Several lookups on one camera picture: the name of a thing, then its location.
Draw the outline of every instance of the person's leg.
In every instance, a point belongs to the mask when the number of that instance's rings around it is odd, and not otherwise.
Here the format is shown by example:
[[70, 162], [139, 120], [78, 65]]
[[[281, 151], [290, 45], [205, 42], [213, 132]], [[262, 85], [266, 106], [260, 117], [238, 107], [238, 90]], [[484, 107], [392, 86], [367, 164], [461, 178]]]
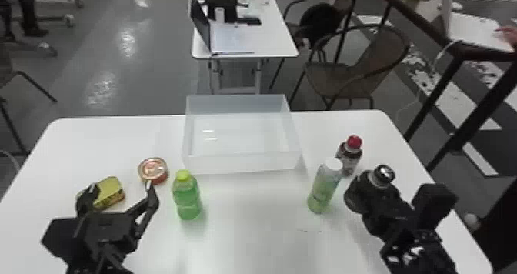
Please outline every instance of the person's leg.
[[12, 8], [7, 0], [0, 0], [0, 18], [4, 21], [4, 37], [14, 39], [11, 29]]
[[22, 7], [23, 23], [22, 28], [26, 36], [42, 37], [48, 34], [48, 30], [40, 29], [36, 18], [35, 0], [18, 0]]

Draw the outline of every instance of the laptop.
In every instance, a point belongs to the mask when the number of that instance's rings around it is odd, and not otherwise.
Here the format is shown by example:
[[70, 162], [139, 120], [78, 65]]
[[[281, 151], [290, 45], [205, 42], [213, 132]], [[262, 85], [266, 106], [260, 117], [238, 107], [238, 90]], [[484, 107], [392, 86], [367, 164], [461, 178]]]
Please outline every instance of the laptop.
[[252, 54], [253, 43], [246, 38], [245, 25], [208, 20], [198, 0], [189, 0], [188, 16], [194, 22], [201, 39], [213, 55]]
[[452, 40], [480, 47], [514, 52], [513, 47], [495, 30], [501, 25], [491, 18], [481, 18], [452, 11], [453, 0], [442, 0], [445, 33]]

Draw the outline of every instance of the red cap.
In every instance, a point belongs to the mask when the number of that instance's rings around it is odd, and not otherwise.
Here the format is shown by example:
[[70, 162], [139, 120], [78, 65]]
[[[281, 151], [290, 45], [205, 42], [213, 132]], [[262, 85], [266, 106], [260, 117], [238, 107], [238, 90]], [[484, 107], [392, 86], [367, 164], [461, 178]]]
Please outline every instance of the red cap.
[[348, 145], [351, 149], [360, 149], [362, 140], [357, 135], [350, 135], [349, 139], [346, 141], [346, 145]]

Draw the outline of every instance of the green bottle cap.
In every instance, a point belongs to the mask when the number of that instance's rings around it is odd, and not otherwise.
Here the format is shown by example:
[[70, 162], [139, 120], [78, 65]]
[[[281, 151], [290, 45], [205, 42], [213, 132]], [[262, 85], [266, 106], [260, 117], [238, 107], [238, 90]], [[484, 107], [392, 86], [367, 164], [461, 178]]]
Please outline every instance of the green bottle cap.
[[176, 172], [177, 180], [182, 181], [182, 182], [186, 181], [191, 176], [192, 175], [190, 174], [190, 172], [186, 169], [180, 169]]

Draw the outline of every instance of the clear plastic bin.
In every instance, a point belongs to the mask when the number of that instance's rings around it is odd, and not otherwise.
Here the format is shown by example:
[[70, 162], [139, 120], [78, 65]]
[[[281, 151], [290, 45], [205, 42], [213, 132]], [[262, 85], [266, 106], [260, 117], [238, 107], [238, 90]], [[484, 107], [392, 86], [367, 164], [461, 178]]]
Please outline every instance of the clear plastic bin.
[[301, 156], [284, 95], [190, 95], [183, 162], [194, 174], [293, 169]]

